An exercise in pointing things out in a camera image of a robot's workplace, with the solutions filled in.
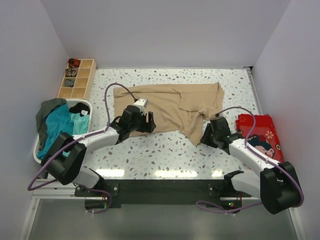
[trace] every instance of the red bag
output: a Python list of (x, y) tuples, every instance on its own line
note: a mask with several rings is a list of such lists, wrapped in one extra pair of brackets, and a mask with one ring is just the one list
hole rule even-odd
[[(248, 143), (268, 157), (284, 162), (280, 142), (277, 136), (275, 125), (269, 115), (254, 115), (256, 124)], [(240, 114), (235, 121), (236, 130), (244, 138), (250, 131), (254, 120), (250, 114)]]

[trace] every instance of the blue towel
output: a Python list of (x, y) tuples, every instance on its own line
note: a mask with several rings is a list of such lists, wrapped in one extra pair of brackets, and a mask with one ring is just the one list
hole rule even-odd
[(74, 121), (71, 119), (71, 112), (69, 112), (67, 104), (51, 112), (46, 118), (45, 123), (47, 125), (46, 134), (48, 138), (45, 141), (44, 149), (36, 155), (38, 159), (44, 158), (59, 134), (68, 133), (72, 135), (74, 131)]
[(73, 135), (86, 134), (89, 127), (89, 114), (80, 116), (80, 113), (72, 113), (73, 120)]

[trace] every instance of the terrazzo table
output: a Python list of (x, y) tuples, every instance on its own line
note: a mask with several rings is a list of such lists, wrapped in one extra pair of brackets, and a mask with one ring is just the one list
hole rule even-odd
[[(126, 87), (150, 84), (209, 84), (219, 82), (224, 90), (223, 108), (242, 106), (258, 114), (254, 94), (245, 69), (98, 69), (89, 101), (92, 104), (91, 130), (107, 124), (105, 88), (111, 83)], [(107, 102), (114, 118), (113, 91)], [(242, 110), (225, 112), (231, 131)], [(123, 143), (88, 153), (85, 168), (105, 179), (222, 179), (224, 174), (243, 170), (254, 174), (238, 159), (224, 151), (201, 144), (194, 146), (178, 131), (131, 137)]]

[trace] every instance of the brown cloth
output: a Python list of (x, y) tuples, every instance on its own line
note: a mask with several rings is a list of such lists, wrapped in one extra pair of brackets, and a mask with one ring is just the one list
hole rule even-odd
[[(146, 110), (153, 112), (154, 133), (179, 130), (194, 145), (200, 144), (204, 119), (210, 120), (222, 110), (224, 91), (214, 84), (157, 84), (129, 87), (133, 95), (149, 100)], [(122, 87), (113, 90), (114, 117), (121, 116), (133, 103), (132, 96)], [(132, 132), (131, 137), (147, 133)]]

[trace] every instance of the dark green garment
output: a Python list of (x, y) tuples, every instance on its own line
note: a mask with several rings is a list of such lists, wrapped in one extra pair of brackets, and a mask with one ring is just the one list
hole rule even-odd
[(66, 104), (66, 102), (63, 98), (54, 98), (41, 103), (41, 108), (35, 116), (36, 130), (39, 133), (39, 151), (44, 149), (48, 137), (46, 124), (48, 115), (56, 108)]

